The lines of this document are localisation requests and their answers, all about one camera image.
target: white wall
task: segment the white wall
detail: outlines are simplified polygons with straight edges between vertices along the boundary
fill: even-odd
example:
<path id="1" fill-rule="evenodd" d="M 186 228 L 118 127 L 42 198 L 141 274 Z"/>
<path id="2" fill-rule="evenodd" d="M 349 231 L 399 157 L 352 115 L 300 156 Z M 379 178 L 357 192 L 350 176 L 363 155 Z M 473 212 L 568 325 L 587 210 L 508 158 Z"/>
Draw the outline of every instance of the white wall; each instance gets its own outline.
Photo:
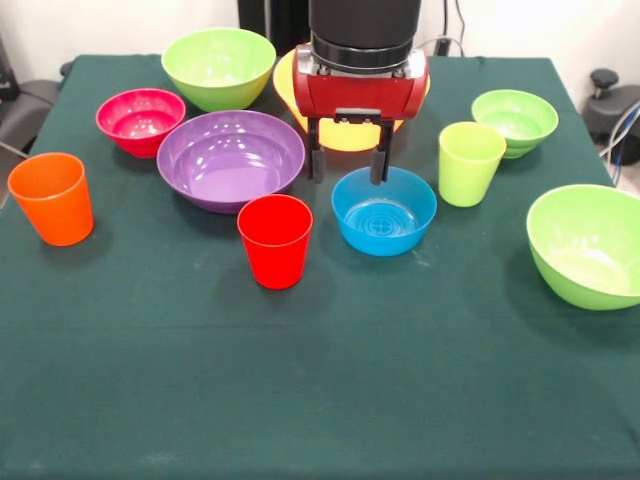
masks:
<path id="1" fill-rule="evenodd" d="M 551 57 L 578 105 L 596 67 L 640 83 L 640 0 L 459 1 L 467 55 Z M 422 3 L 416 43 L 442 29 L 442 0 Z M 160 53 L 189 31 L 237 25 L 236 0 L 0 0 L 0 34 L 20 81 L 59 78 L 79 53 Z"/>
<path id="2" fill-rule="evenodd" d="M 80 53 L 161 53 L 214 26 L 238 26 L 236 0 L 0 0 L 0 35 L 21 82 L 59 79 Z"/>
<path id="3" fill-rule="evenodd" d="M 595 68 L 617 71 L 621 85 L 640 83 L 639 0 L 459 2 L 468 56 L 550 57 L 578 106 L 592 93 L 589 74 Z M 442 33 L 442 1 L 422 3 L 417 42 Z M 449 3 L 449 35 L 457 37 L 460 24 L 454 1 Z"/>

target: orange cup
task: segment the orange cup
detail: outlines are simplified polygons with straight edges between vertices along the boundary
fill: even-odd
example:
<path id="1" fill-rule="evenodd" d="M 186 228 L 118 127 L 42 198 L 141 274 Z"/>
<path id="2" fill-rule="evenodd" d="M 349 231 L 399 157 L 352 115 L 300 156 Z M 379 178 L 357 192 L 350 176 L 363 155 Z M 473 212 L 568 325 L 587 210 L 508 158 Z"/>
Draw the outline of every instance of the orange cup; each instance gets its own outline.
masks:
<path id="1" fill-rule="evenodd" d="M 68 153 L 43 153 L 19 163 L 9 174 L 9 191 L 42 240 L 66 247 L 93 228 L 84 165 Z"/>

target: lime green cup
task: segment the lime green cup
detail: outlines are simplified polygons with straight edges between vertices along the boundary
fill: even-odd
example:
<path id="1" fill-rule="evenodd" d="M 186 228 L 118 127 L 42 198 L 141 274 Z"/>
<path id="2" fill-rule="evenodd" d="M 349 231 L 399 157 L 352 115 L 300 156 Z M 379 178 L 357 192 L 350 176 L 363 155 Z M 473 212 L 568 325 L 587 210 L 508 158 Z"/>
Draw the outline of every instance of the lime green cup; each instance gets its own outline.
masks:
<path id="1" fill-rule="evenodd" d="M 205 112 L 247 108 L 264 89 L 276 50 L 262 35 L 211 28 L 175 40 L 162 68 L 176 88 Z"/>
<path id="2" fill-rule="evenodd" d="M 489 189 L 507 145 L 493 128 L 453 123 L 440 132 L 438 191 L 456 207 L 472 207 Z"/>
<path id="3" fill-rule="evenodd" d="M 520 158 L 558 127 L 558 113 L 545 99 L 520 90 L 491 90 L 471 105 L 473 119 L 495 128 L 506 142 L 503 158 Z"/>
<path id="4" fill-rule="evenodd" d="M 527 234 L 542 278 L 566 302 L 640 304 L 640 198 L 601 185 L 559 187 L 533 202 Z"/>

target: table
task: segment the table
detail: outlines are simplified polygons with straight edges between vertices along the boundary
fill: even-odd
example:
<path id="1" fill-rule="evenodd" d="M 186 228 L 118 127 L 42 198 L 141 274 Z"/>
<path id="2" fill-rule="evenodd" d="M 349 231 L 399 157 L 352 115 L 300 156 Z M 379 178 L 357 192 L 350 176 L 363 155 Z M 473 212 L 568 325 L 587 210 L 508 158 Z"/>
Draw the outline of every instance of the table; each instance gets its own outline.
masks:
<path id="1" fill-rule="evenodd" d="M 485 90 L 542 95 L 560 126 L 503 162 L 479 206 L 439 200 L 396 258 L 340 237 L 330 192 L 369 156 L 330 154 L 321 185 L 292 189 L 315 215 L 306 274 L 272 292 L 234 217 L 192 206 L 95 126 L 116 92 L 173 89 L 159 57 L 79 57 L 33 149 L 84 159 L 94 232 L 56 249 L 15 201 L 0 214 L 0 477 L 637 477 L 640 312 L 564 303 L 527 246 L 538 195 L 610 184 L 580 116 L 547 59 L 430 65 L 392 164 L 434 187 L 439 131 Z M 252 108 L 293 124 L 271 86 Z"/>

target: green bowl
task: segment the green bowl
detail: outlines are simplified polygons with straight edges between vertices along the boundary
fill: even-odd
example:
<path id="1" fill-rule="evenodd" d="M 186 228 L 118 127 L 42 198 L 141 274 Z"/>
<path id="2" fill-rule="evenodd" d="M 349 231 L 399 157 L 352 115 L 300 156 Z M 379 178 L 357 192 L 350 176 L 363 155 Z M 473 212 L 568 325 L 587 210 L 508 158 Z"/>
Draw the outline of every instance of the green bowl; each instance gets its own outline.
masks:
<path id="1" fill-rule="evenodd" d="M 471 105 L 473 119 L 495 128 L 507 141 L 503 158 L 520 158 L 558 127 L 558 113 L 546 100 L 519 90 L 492 90 Z"/>
<path id="2" fill-rule="evenodd" d="M 247 108 L 262 92 L 276 50 L 262 35 L 211 28 L 175 40 L 162 68 L 176 88 L 205 112 Z"/>
<path id="3" fill-rule="evenodd" d="M 640 198 L 559 187 L 533 202 L 527 233 L 540 274 L 565 301 L 588 310 L 640 304 Z"/>

